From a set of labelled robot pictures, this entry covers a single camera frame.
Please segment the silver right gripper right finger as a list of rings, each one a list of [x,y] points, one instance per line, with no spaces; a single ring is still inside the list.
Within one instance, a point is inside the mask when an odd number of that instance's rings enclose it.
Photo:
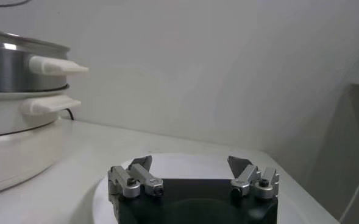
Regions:
[[[253,195],[260,200],[271,200],[279,194],[279,173],[267,167],[261,171],[248,159],[229,156],[227,159],[234,179],[230,181],[231,194],[235,198]]]

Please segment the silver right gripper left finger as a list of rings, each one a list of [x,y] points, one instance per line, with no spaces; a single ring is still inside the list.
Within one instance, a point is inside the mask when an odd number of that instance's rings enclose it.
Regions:
[[[160,203],[164,196],[164,182],[150,173],[152,156],[135,158],[124,168],[112,166],[107,172],[108,200],[121,201],[150,200]]]

